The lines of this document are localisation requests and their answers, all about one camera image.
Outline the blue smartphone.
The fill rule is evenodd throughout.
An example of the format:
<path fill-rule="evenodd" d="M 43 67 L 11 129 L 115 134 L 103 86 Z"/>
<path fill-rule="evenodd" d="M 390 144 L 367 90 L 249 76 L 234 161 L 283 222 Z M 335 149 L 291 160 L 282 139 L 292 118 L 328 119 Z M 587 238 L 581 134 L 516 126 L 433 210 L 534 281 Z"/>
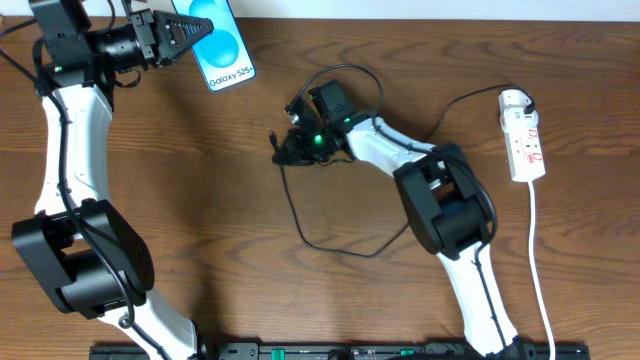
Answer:
<path fill-rule="evenodd" d="M 255 66 L 228 0 L 173 0 L 172 5 L 180 15 L 213 23 L 213 32 L 193 46 L 210 91 L 219 92 L 255 77 Z"/>

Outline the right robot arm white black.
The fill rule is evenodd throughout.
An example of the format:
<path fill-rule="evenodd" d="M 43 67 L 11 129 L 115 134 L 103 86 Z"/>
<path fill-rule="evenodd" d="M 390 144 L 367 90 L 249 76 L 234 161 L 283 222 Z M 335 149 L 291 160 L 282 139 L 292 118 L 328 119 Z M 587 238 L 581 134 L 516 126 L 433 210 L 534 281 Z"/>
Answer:
<path fill-rule="evenodd" d="M 337 80 L 309 95 L 285 105 L 293 126 L 272 143 L 274 163 L 310 166 L 343 151 L 392 177 L 414 236 L 448 275 L 467 343 L 483 358 L 505 356 L 518 332 L 490 258 L 497 212 L 461 149 L 414 140 L 375 111 L 357 110 Z"/>

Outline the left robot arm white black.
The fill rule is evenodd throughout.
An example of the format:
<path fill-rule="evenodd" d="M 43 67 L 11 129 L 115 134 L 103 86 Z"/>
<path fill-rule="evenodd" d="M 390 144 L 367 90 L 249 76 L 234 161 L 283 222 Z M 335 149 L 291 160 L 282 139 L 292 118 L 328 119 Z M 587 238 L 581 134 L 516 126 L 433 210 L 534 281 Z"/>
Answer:
<path fill-rule="evenodd" d="M 215 359 L 217 349 L 155 287 L 150 251 L 111 201 L 107 138 L 120 75 L 175 63 L 213 31 L 211 20 L 127 10 L 94 29 L 79 1 L 30 5 L 41 30 L 27 72 L 47 117 L 45 180 L 15 249 L 62 313 L 122 331 L 151 359 Z"/>

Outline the white charger adapter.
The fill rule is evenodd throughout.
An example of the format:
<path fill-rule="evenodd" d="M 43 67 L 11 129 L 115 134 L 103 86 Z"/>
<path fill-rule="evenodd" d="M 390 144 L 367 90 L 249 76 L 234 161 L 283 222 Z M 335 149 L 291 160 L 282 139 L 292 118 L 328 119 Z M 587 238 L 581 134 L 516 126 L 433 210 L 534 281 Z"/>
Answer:
<path fill-rule="evenodd" d="M 505 133 L 523 131 L 524 129 L 536 128 L 538 125 L 538 113 L 533 110 L 526 113 L 524 107 L 506 107 L 501 111 L 500 125 Z"/>

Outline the white power strip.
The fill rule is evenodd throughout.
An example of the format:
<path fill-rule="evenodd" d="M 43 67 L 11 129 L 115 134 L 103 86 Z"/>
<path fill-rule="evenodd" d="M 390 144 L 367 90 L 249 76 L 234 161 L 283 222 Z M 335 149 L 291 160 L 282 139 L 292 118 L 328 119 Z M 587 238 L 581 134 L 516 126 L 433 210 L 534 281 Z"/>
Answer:
<path fill-rule="evenodd" d="M 504 90 L 499 95 L 498 102 L 500 116 L 504 108 L 511 106 L 524 107 L 526 113 L 535 110 L 533 101 L 520 89 Z M 545 175 L 538 125 L 536 128 L 524 129 L 519 132 L 504 132 L 504 138 L 511 179 L 514 182 L 533 182 Z"/>

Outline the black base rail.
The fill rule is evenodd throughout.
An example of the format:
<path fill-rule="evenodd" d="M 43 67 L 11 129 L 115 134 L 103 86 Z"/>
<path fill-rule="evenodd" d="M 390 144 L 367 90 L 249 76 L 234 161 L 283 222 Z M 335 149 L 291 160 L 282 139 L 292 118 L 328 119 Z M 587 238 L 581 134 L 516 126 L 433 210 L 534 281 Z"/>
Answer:
<path fill-rule="evenodd" d="M 586 345 L 555 346 L 555 359 L 589 360 Z M 432 342 L 424 345 L 259 345 L 256 343 L 220 344 L 214 351 L 222 360 L 381 360 L 381 359 L 550 359 L 548 345 L 518 341 L 499 355 L 482 357 L 470 346 L 459 342 Z M 140 347 L 127 345 L 94 346 L 88 359 L 150 359 Z"/>

